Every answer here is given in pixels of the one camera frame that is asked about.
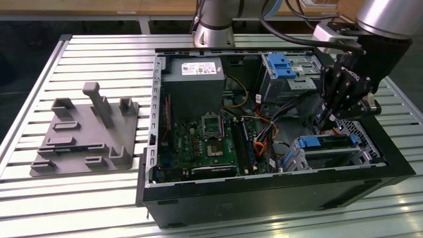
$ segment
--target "blue latch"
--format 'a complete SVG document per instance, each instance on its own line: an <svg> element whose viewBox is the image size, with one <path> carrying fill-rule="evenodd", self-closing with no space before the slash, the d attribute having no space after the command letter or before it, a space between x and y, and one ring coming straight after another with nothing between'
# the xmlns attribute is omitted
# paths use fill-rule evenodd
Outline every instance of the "blue latch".
<svg viewBox="0 0 423 238"><path fill-rule="evenodd" d="M279 165L279 168L284 167L286 163L290 161L291 156L292 156L292 152L290 151L283 159L282 164Z"/></svg>
<svg viewBox="0 0 423 238"><path fill-rule="evenodd" d="M290 61L284 54L268 54L270 66L275 71L276 78L295 78L296 73L292 71Z"/></svg>
<svg viewBox="0 0 423 238"><path fill-rule="evenodd" d="M306 143L304 143L303 139L298 139L298 143L299 143L299 147L302 147L302 148L306 147Z"/></svg>
<svg viewBox="0 0 423 238"><path fill-rule="evenodd" d="M350 135L350 139L351 139L351 142L352 142L352 145L358 145L358 138L355 135Z"/></svg>
<svg viewBox="0 0 423 238"><path fill-rule="evenodd" d="M303 137L302 139L307 147L319 147L322 145L316 136Z"/></svg>

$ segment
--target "motherboard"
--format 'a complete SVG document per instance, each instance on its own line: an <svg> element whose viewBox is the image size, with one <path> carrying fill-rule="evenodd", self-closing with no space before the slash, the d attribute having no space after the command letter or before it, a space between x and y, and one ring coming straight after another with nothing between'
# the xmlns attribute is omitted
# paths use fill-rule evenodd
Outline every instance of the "motherboard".
<svg viewBox="0 0 423 238"><path fill-rule="evenodd" d="M248 119L206 115L200 120L176 122L160 146L158 182L215 179L268 172L267 163L252 149L258 134Z"/></svg>

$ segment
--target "open computer tower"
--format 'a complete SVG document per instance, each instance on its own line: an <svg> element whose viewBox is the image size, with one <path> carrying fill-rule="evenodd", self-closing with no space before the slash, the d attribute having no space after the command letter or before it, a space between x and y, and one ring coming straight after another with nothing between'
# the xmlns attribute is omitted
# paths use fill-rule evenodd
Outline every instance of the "open computer tower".
<svg viewBox="0 0 423 238"><path fill-rule="evenodd" d="M162 228L344 207L415 174L374 116L316 130L332 63L310 48L158 53L136 205ZM266 118L307 92L258 151Z"/></svg>

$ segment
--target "slotted metal table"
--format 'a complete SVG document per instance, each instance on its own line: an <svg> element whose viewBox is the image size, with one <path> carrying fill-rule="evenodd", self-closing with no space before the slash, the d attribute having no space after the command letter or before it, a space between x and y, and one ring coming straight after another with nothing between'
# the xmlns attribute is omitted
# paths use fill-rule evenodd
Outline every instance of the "slotted metal table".
<svg viewBox="0 0 423 238"><path fill-rule="evenodd" d="M295 35L310 39L310 35ZM238 47L295 47L271 35L236 35ZM162 230L135 207L146 146L155 49L191 48L190 35L72 36L59 41L0 146L0 238L48 237L384 237L423 235L423 116L386 78L376 118L418 175L346 208ZM100 83L110 102L131 96L142 108L134 166L100 175L32 178L56 97L88 103L84 82Z"/></svg>

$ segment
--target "green circuit board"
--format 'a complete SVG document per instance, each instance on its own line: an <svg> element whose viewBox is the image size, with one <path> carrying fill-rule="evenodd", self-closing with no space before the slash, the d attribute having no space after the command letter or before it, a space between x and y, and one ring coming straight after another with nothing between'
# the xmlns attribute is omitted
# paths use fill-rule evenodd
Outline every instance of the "green circuit board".
<svg viewBox="0 0 423 238"><path fill-rule="evenodd" d="M202 120L175 123L172 128L172 141L162 148L159 159L159 182L182 181L188 169L204 166L235 166L236 176L243 175L239 169L236 150L232 139L230 121L214 121L206 123L203 130ZM252 121L247 122L250 137L256 134ZM222 129L219 136L204 136ZM267 173L267 165L258 163L258 173Z"/></svg>

